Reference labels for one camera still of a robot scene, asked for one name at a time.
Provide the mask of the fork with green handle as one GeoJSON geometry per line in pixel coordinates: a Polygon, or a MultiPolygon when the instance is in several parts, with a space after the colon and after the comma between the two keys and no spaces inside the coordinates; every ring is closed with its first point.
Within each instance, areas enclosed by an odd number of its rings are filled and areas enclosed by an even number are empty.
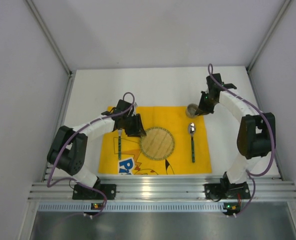
{"type": "Polygon", "coordinates": [[[118,159],[121,160],[121,135],[122,129],[118,130],[118,159]]]}

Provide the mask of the round woven bamboo plate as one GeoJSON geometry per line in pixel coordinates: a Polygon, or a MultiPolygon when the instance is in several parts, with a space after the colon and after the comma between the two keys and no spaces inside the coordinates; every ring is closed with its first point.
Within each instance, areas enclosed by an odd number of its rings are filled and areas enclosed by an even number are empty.
{"type": "Polygon", "coordinates": [[[167,129],[155,126],[146,130],[146,136],[140,138],[139,146],[148,159],[161,161],[173,153],[175,140],[167,129]]]}

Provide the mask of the yellow pikachu placemat cloth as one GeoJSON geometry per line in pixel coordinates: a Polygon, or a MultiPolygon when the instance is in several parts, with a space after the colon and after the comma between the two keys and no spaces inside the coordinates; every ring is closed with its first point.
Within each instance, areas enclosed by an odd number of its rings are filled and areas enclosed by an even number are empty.
{"type": "Polygon", "coordinates": [[[203,117],[188,118],[184,106],[139,106],[145,131],[151,127],[167,129],[175,148],[165,160],[150,160],[140,150],[140,137],[121,135],[121,160],[118,159],[118,132],[103,137],[98,172],[106,175],[191,175],[212,173],[207,132],[203,117]],[[188,126],[194,123],[195,163],[191,157],[188,126]]]}

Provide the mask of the speckled ceramic cup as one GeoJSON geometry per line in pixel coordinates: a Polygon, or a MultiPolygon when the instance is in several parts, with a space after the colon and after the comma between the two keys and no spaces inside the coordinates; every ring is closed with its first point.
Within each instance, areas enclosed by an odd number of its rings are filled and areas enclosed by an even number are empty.
{"type": "Polygon", "coordinates": [[[185,110],[186,116],[191,119],[196,118],[198,116],[196,114],[197,110],[198,110],[198,105],[196,105],[195,103],[189,104],[185,110]]]}

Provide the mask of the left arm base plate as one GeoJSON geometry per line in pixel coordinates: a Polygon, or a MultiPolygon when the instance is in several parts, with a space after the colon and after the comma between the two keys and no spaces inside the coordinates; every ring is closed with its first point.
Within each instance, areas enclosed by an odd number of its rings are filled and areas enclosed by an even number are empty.
{"type": "MultiPolygon", "coordinates": [[[[99,190],[106,195],[108,200],[114,200],[116,196],[115,184],[101,184],[99,190]]],[[[76,184],[73,188],[73,200],[104,200],[104,196],[93,190],[76,184]]]]}

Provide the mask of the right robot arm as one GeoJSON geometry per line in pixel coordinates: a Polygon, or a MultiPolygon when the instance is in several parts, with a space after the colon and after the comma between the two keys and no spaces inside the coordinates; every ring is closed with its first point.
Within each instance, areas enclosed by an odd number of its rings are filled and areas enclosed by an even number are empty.
{"type": "Polygon", "coordinates": [[[207,198],[236,198],[237,194],[249,199],[246,183],[251,170],[260,158],[273,156],[276,148],[276,119],[271,113],[260,111],[249,101],[240,97],[237,87],[224,83],[219,73],[206,78],[208,89],[201,92],[196,110],[197,116],[214,113],[217,104],[224,106],[239,122],[237,149],[239,151],[231,167],[224,172],[219,183],[206,185],[207,198]]]}

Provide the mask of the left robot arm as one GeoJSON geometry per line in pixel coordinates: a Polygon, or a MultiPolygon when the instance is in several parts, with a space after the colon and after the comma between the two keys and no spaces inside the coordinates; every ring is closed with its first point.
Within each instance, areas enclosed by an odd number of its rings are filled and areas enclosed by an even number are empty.
{"type": "Polygon", "coordinates": [[[90,142],[107,133],[124,130],[128,137],[143,137],[146,132],[141,115],[136,112],[135,103],[120,99],[112,110],[102,112],[96,119],[79,126],[61,126],[54,137],[46,160],[54,169],[66,172],[69,180],[88,189],[94,189],[100,182],[99,177],[84,165],[90,158],[87,150],[90,142]]]}

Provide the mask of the spoon with green handle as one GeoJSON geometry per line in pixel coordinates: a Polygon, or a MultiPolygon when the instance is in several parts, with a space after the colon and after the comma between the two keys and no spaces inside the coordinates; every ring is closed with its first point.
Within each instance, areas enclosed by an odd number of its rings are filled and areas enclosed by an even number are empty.
{"type": "Polygon", "coordinates": [[[191,137],[191,157],[192,163],[195,163],[195,147],[194,147],[194,134],[196,132],[196,127],[193,122],[191,122],[188,126],[188,132],[191,137]]]}

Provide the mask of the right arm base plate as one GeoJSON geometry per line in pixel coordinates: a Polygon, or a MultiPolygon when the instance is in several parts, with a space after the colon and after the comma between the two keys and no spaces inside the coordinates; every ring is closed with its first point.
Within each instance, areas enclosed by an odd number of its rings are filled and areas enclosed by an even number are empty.
{"type": "Polygon", "coordinates": [[[237,200],[238,197],[250,199],[251,194],[246,182],[223,186],[221,183],[208,183],[204,185],[207,200],[218,202],[220,200],[237,200]]]}

